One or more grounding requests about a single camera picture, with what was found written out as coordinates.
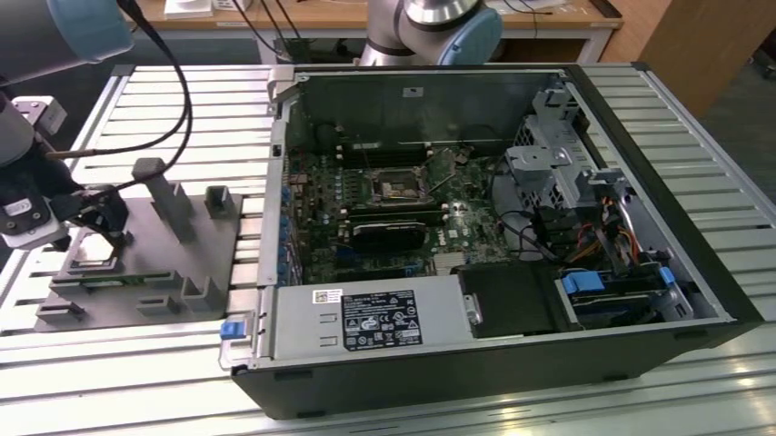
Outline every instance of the blue release tab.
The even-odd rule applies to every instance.
[[[227,321],[221,324],[221,339],[223,341],[242,338],[245,338],[245,321]]]
[[[671,268],[668,268],[667,266],[662,267],[660,276],[664,278],[666,286],[671,286],[678,282],[678,278],[675,277]]]
[[[569,275],[563,278],[563,284],[568,294],[604,291],[607,289],[601,277],[595,271],[569,272]]]
[[[567,290],[567,295],[572,295],[575,292],[579,291],[577,285],[573,282],[572,276],[567,275],[560,282],[563,283],[563,289]]]

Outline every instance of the motherboard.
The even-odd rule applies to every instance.
[[[509,247],[488,187],[492,157],[464,144],[337,147],[289,159],[304,283],[448,274]]]

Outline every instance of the blue drive latch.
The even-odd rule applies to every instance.
[[[568,295],[577,292],[599,292],[607,289],[601,277],[595,271],[569,272],[561,282]]]

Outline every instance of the sticker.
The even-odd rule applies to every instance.
[[[342,297],[341,289],[320,289],[317,291],[313,291],[313,304],[340,302],[341,297]]]
[[[350,352],[424,343],[414,291],[362,293],[341,298],[342,335]]]
[[[217,27],[248,27],[248,24],[240,21],[219,21]]]
[[[424,88],[404,88],[401,91],[401,96],[404,98],[416,98],[424,96]]]

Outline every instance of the black side panel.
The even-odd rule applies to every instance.
[[[280,372],[240,372],[233,379],[264,412],[288,420],[638,377],[735,329],[736,325],[696,328],[679,337],[680,331],[643,332]]]
[[[623,156],[625,164],[631,168],[639,184],[644,188],[702,276],[706,278],[706,282],[712,287],[726,307],[726,311],[728,311],[736,320],[752,322],[752,328],[755,328],[763,323],[763,317],[750,301],[742,286],[734,279],[728,268],[726,268],[724,263],[719,260],[718,254],[706,241],[688,213],[679,204],[678,198],[668,190],[668,186],[666,186],[666,182],[655,171],[647,156],[634,142],[634,138],[625,130],[623,123],[620,123],[615,112],[607,105],[599,89],[579,65],[569,65],[568,71],[591,107],[592,115],[599,119],[604,133],[612,138],[612,142]]]

